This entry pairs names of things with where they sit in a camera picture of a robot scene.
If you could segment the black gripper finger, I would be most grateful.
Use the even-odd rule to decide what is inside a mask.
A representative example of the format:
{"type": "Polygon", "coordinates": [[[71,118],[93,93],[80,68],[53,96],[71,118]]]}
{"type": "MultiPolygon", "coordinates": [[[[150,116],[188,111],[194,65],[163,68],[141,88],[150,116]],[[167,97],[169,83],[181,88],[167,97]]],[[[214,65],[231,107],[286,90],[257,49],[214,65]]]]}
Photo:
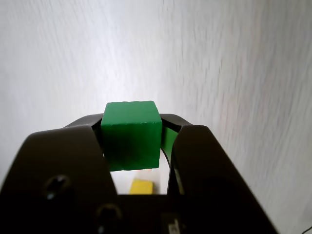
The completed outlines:
{"type": "Polygon", "coordinates": [[[276,229],[207,126],[161,114],[176,132],[171,164],[190,234],[274,234],[276,229]]]}
{"type": "Polygon", "coordinates": [[[107,162],[98,142],[100,114],[31,134],[0,193],[3,234],[121,234],[107,162]]]}

